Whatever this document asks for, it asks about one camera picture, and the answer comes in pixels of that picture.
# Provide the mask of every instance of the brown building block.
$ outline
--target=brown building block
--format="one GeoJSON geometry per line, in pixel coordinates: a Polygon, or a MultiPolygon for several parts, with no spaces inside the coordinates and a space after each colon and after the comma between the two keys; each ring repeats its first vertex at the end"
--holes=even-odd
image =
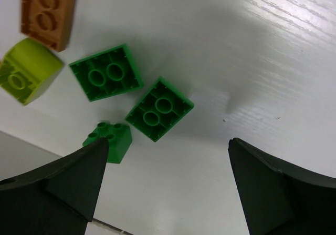
{"type": "Polygon", "coordinates": [[[63,51],[70,38],[76,0],[22,0],[21,32],[63,51]]]}

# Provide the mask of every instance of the curved lime green block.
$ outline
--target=curved lime green block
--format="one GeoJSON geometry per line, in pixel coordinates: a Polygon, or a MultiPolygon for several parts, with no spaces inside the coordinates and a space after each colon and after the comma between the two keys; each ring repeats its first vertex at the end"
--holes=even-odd
{"type": "Polygon", "coordinates": [[[160,77],[125,120],[157,142],[193,108],[193,102],[160,77]]]}
{"type": "Polygon", "coordinates": [[[49,87],[63,63],[30,38],[17,43],[0,64],[0,86],[27,105],[49,87]]]}
{"type": "Polygon", "coordinates": [[[88,135],[83,146],[103,137],[107,138],[110,143],[107,162],[119,164],[132,144],[130,127],[124,124],[111,125],[107,122],[100,122],[96,129],[88,135]]]}
{"type": "Polygon", "coordinates": [[[91,55],[69,65],[89,101],[143,87],[127,44],[91,55]]]}

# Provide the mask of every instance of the upside-down green block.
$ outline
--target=upside-down green block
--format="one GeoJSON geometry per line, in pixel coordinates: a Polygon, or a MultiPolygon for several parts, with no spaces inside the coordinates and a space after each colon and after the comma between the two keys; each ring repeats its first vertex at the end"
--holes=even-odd
{"type": "Polygon", "coordinates": [[[27,105],[49,87],[62,66],[45,46],[27,38],[4,56],[0,64],[0,86],[27,105]]]}
{"type": "Polygon", "coordinates": [[[100,122],[84,141],[83,146],[103,137],[107,138],[110,144],[107,162],[119,164],[132,144],[130,127],[124,124],[111,125],[107,122],[100,122]]]}
{"type": "Polygon", "coordinates": [[[193,108],[193,102],[160,77],[125,120],[156,142],[193,108]]]}
{"type": "Polygon", "coordinates": [[[90,101],[143,87],[127,44],[78,60],[69,67],[90,101]]]}

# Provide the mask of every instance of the green building block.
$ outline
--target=green building block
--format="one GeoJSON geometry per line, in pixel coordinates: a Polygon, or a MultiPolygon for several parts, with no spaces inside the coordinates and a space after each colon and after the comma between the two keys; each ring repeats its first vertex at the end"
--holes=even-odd
{"type": "Polygon", "coordinates": [[[78,60],[69,66],[90,101],[143,87],[127,44],[78,60]]]}
{"type": "Polygon", "coordinates": [[[83,146],[102,137],[107,138],[110,143],[107,162],[119,164],[132,144],[130,127],[124,124],[111,125],[107,122],[100,122],[96,129],[90,133],[88,138],[84,141],[83,146]]]}
{"type": "Polygon", "coordinates": [[[62,66],[45,46],[27,38],[4,56],[0,64],[0,86],[27,105],[49,87],[62,66]]]}
{"type": "Polygon", "coordinates": [[[157,142],[192,108],[193,102],[160,77],[125,120],[157,142]]]}

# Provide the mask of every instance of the toy block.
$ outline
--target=toy block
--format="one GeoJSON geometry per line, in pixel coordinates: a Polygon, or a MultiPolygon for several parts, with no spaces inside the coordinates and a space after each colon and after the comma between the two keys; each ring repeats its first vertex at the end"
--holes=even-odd
{"type": "Polygon", "coordinates": [[[48,88],[62,66],[45,46],[27,38],[4,56],[0,64],[0,86],[27,105],[48,88]]]}
{"type": "Polygon", "coordinates": [[[90,101],[143,87],[126,44],[78,60],[69,67],[90,101]]]}
{"type": "Polygon", "coordinates": [[[58,52],[69,42],[76,0],[22,0],[21,32],[58,52]]]}
{"type": "Polygon", "coordinates": [[[103,137],[107,138],[110,144],[107,162],[119,164],[132,144],[130,127],[124,124],[111,125],[107,122],[100,122],[84,141],[83,146],[103,137]]]}
{"type": "Polygon", "coordinates": [[[193,102],[160,77],[125,120],[157,142],[193,108],[193,102]]]}

